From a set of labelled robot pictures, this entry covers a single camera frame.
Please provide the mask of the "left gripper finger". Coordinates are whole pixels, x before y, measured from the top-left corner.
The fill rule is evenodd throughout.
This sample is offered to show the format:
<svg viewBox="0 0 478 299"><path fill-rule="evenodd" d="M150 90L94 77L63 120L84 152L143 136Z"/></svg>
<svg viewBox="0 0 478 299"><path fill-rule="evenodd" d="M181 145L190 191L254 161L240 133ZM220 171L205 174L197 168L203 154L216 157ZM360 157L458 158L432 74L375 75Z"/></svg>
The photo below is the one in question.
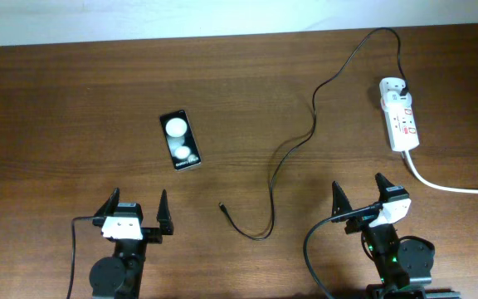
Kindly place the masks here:
<svg viewBox="0 0 478 299"><path fill-rule="evenodd" d="M168 208L167 191L164 189L159 202L159 210L157 212L157 221L162 235L173 235L173 220Z"/></svg>
<svg viewBox="0 0 478 299"><path fill-rule="evenodd" d="M120 200L120 189L115 188L106 202L97 210L95 217L108 217L111 216L117 208Z"/></svg>

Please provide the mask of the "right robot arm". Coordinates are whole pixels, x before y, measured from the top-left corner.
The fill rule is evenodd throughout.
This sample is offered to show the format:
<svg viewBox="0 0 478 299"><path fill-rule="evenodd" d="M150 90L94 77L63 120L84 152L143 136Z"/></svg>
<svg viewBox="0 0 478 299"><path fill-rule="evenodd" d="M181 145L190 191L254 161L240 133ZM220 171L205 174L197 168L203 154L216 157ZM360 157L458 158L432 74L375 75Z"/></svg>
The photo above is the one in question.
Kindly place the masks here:
<svg viewBox="0 0 478 299"><path fill-rule="evenodd" d="M416 236L399 237L394 224L408 214L412 200L401 185L375 174L379 198L354 209L343 189L332 183L334 222L344 222L347 234L360 233L361 245L381 279L366 288L367 298L459 298L451 290L428 291L436 253L433 243Z"/></svg>

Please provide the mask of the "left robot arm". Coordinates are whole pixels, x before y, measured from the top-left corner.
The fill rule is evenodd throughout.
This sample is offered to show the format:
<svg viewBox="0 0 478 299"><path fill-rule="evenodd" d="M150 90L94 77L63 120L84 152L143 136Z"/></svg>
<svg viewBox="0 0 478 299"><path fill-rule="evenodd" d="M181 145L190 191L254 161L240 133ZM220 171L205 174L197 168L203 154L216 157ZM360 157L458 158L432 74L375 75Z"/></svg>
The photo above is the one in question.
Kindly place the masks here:
<svg viewBox="0 0 478 299"><path fill-rule="evenodd" d="M172 235L173 221L168 209L167 192L161 193L156 228L142 226L143 210L138 203L121 203L116 188L97 210L92 223L103 238L115 244L114 253L103 257L90 270L89 281L94 298L137 298L149 244L160 244Z"/></svg>

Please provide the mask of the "black smartphone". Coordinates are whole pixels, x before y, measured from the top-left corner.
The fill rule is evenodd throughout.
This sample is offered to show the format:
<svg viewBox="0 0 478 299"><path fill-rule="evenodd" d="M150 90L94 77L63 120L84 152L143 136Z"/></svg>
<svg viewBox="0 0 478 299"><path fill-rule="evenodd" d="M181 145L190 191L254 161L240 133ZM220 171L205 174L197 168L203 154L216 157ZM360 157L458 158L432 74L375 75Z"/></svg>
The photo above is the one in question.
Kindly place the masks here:
<svg viewBox="0 0 478 299"><path fill-rule="evenodd" d="M200 165L202 157L186 111L177 110L161 115L159 121L173 168L181 171Z"/></svg>

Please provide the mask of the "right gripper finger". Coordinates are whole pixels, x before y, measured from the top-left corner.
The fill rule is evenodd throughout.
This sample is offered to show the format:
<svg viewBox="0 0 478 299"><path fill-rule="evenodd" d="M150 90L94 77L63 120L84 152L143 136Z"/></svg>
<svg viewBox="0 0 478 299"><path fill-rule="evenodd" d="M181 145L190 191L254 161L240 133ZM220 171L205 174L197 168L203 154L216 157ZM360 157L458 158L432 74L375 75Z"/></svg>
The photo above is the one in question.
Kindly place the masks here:
<svg viewBox="0 0 478 299"><path fill-rule="evenodd" d="M375 174L375 181L379 191L379 202L390 203L409 198L409 192L403 186L392 184L383 174Z"/></svg>
<svg viewBox="0 0 478 299"><path fill-rule="evenodd" d="M344 221L344 215L353 211L348 197L346 196L343 189L340 187L337 181L332 183L332 194L333 194L333 204L332 204L332 220L333 223Z"/></svg>

